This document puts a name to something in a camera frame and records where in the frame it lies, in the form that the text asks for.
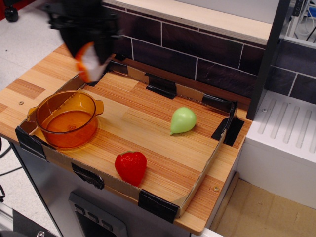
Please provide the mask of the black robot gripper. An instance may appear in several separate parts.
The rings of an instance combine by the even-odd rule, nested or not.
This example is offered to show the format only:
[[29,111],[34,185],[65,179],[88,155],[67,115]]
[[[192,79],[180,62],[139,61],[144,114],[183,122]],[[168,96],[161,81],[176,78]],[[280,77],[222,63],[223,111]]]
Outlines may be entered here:
[[100,0],[58,0],[44,5],[43,11],[74,58],[88,42],[94,43],[100,65],[111,57],[115,40],[121,35],[119,16]]

